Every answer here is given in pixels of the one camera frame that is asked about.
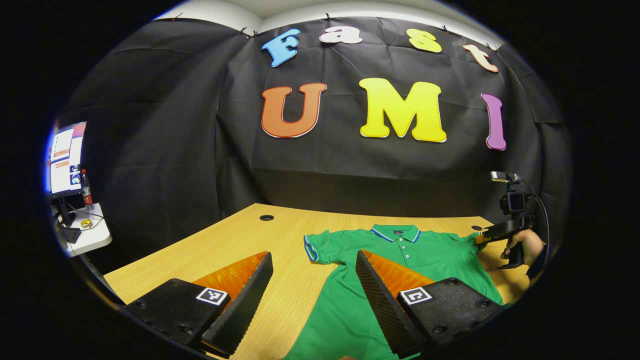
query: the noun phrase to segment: human hand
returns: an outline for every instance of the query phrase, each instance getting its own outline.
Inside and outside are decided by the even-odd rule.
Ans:
[[[511,238],[511,243],[507,244],[507,247],[500,255],[500,258],[505,259],[505,255],[509,255],[511,248],[520,242],[524,249],[524,263],[527,264],[527,266],[531,266],[545,246],[544,241],[542,241],[538,234],[534,233],[531,229],[525,229],[515,233]]]

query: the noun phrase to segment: wall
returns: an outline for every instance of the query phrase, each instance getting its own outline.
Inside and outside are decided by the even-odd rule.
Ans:
[[[259,13],[266,12],[264,5],[261,7],[251,6],[243,0],[230,0],[237,4],[247,6],[243,8],[239,5],[226,3],[219,0],[189,0],[176,6],[174,9],[160,15],[157,19],[167,19],[177,16],[191,19],[202,19],[218,24],[226,25],[237,30],[247,27],[245,33],[253,34],[253,31],[262,33],[280,26],[303,22],[313,19],[322,19],[329,13],[332,17],[387,17],[390,19],[401,19],[436,27],[447,26],[447,29],[469,37],[481,44],[487,43],[491,47],[500,47],[503,41],[489,29],[474,22],[472,19],[460,14],[457,10],[448,7],[436,1],[425,1],[424,7],[427,10],[414,8],[411,6],[401,5],[399,3],[411,4],[411,0],[390,0],[390,3],[364,2],[364,1],[348,1],[340,3],[322,3],[295,8],[286,12],[277,13],[264,19],[250,10]],[[290,0],[270,1],[269,4],[278,6],[279,8],[291,8],[293,3]]]

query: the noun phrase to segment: keyboard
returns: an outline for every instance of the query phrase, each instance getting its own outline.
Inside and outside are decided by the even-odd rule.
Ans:
[[[61,227],[60,233],[66,242],[75,244],[80,237],[81,231],[78,227]]]

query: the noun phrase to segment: wooden table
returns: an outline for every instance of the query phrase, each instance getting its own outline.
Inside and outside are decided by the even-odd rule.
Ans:
[[[261,215],[273,215],[261,221]],[[472,225],[491,223],[481,217],[401,218],[323,213],[254,204],[188,238],[105,275],[118,296],[130,303],[176,277],[194,281],[240,259],[268,250],[273,276],[253,321],[231,360],[281,359],[296,341],[326,277],[337,265],[309,261],[303,235],[370,229],[374,224],[415,224],[423,231],[473,233]],[[496,270],[506,241],[495,241],[478,254],[504,302],[516,300],[528,287],[526,267]]]

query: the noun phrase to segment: bottle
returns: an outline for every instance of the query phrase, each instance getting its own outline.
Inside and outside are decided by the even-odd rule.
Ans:
[[[86,176],[86,169],[82,169],[82,197],[84,206],[87,210],[93,210],[93,200],[91,199],[91,190],[89,189],[89,179]]]

